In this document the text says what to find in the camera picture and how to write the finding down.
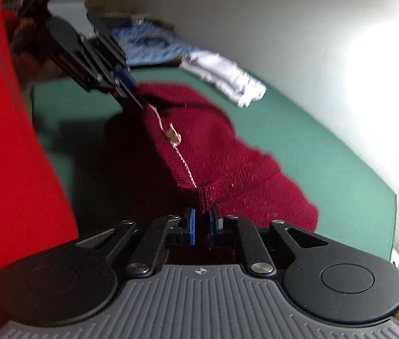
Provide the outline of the person's left hand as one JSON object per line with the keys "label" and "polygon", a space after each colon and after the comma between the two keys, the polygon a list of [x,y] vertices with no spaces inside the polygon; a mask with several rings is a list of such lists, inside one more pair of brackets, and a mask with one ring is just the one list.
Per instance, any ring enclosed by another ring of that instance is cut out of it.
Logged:
{"label": "person's left hand", "polygon": [[7,30],[12,63],[22,90],[65,77],[63,70],[47,55],[32,19],[17,17]]}

